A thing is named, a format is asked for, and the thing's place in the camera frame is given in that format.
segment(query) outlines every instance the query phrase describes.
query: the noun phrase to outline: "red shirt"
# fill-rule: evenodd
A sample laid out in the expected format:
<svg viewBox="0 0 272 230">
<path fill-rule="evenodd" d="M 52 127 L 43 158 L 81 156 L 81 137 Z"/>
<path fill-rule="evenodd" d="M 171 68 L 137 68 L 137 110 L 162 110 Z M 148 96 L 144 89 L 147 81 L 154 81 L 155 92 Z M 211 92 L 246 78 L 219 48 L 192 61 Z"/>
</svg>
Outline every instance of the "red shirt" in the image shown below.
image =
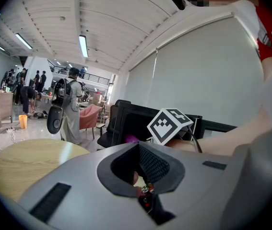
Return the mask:
<svg viewBox="0 0 272 230">
<path fill-rule="evenodd" d="M 272 57 L 272 11 L 261 0 L 255 8 L 260 23 L 257 42 L 260 59 L 263 61 L 265 58 Z"/>
</svg>

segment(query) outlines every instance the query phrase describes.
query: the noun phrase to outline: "railing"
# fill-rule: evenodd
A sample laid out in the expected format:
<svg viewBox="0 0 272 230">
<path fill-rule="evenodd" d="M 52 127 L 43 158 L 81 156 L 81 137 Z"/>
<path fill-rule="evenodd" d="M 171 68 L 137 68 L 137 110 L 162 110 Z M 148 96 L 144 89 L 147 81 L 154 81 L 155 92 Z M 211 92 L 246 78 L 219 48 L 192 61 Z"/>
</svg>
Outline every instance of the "railing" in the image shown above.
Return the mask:
<svg viewBox="0 0 272 230">
<path fill-rule="evenodd" d="M 49 66 L 49 67 L 52 72 L 63 74 L 63 75 L 68 75 L 69 71 L 70 71 L 70 69 L 67 67 L 66 68 L 58 67 L 58 66 L 53 66 L 53 67 Z M 108 85 L 109 81 L 110 81 L 110 79 L 106 79 L 106 78 L 92 75 L 89 73 L 83 73 L 83 74 L 79 73 L 79 78 L 84 79 L 84 80 L 89 80 L 92 82 L 98 82 L 98 83 L 105 84 L 105 85 Z"/>
</svg>

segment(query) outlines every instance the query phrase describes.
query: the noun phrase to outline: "pink armchair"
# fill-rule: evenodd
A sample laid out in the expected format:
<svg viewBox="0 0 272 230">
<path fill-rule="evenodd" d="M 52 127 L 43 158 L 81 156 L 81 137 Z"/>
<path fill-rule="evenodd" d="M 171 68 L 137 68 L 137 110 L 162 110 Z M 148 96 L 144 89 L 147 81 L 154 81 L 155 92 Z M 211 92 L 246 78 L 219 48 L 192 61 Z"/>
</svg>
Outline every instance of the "pink armchair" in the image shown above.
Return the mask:
<svg viewBox="0 0 272 230">
<path fill-rule="evenodd" d="M 98 114 L 101 110 L 102 108 L 100 106 L 91 104 L 87 108 L 80 111 L 79 129 L 92 128 L 93 139 L 93 128 L 96 126 Z"/>
</svg>

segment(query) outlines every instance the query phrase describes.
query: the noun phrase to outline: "pink object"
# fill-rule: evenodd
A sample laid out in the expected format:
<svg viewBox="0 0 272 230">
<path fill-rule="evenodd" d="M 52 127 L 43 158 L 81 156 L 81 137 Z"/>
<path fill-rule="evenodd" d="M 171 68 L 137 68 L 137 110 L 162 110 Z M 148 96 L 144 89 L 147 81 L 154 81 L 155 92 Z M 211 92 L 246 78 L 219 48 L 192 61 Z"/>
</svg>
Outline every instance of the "pink object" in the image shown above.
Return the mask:
<svg viewBox="0 0 272 230">
<path fill-rule="evenodd" d="M 79 129 L 93 128 L 96 126 L 99 112 L 102 110 L 100 106 L 89 105 L 80 111 Z"/>
<path fill-rule="evenodd" d="M 129 142 L 135 142 L 135 141 L 140 141 L 137 137 L 133 136 L 133 135 L 126 135 L 125 137 L 125 142 L 129 143 Z"/>
</svg>

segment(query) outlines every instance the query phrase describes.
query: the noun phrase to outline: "round table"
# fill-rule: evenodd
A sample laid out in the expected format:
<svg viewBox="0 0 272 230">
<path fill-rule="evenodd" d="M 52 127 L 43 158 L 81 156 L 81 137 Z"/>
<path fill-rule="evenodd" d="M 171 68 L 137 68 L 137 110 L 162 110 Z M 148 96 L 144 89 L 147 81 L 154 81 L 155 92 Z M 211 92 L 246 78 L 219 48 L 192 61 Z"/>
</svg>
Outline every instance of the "round table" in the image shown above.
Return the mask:
<svg viewBox="0 0 272 230">
<path fill-rule="evenodd" d="M 13 144 L 0 152 L 0 194 L 17 202 L 32 184 L 67 160 L 87 153 L 80 146 L 54 139 Z"/>
</svg>

